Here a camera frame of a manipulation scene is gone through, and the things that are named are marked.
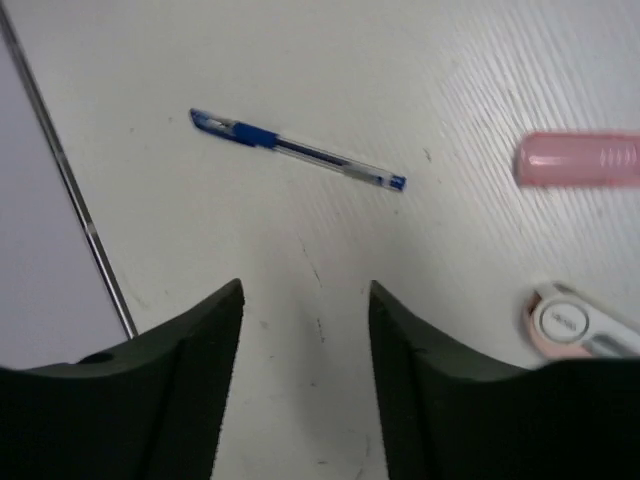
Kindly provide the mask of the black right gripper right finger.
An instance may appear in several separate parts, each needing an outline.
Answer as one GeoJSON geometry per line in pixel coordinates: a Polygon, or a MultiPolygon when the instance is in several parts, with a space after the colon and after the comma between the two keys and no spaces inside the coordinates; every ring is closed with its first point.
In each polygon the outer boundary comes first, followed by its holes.
{"type": "Polygon", "coordinates": [[[635,479],[639,362],[527,370],[414,315],[379,283],[369,335],[392,479],[635,479]]]}

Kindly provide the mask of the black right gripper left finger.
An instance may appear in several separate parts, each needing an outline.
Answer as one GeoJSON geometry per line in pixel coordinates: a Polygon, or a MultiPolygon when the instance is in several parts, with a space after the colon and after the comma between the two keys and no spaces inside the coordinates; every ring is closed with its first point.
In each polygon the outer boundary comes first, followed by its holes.
{"type": "Polygon", "coordinates": [[[81,361],[1,372],[5,479],[207,479],[243,322],[232,280],[81,361]]]}

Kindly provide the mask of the pink correction tape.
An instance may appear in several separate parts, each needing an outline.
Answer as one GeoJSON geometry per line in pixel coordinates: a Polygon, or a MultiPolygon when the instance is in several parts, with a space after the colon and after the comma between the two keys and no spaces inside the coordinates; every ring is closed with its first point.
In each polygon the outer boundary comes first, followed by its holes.
{"type": "Polygon", "coordinates": [[[533,347],[549,360],[639,356],[637,326],[561,282],[534,287],[522,322],[533,347]]]}

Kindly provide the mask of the pink eraser stick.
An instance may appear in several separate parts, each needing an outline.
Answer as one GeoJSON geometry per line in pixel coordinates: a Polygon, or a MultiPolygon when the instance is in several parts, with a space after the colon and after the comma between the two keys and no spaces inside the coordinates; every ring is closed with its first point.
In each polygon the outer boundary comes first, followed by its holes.
{"type": "Polygon", "coordinates": [[[639,137],[620,133],[535,132],[516,149],[523,187],[637,187],[639,137]]]}

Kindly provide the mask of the blue ballpoint pen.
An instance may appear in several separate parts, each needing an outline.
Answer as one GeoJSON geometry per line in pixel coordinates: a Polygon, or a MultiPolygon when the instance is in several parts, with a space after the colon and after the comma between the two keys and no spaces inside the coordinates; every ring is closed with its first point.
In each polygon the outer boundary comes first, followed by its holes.
{"type": "Polygon", "coordinates": [[[211,136],[298,158],[387,190],[403,192],[406,188],[405,176],[286,139],[251,124],[222,118],[196,108],[189,110],[189,116],[195,128],[211,136]]]}

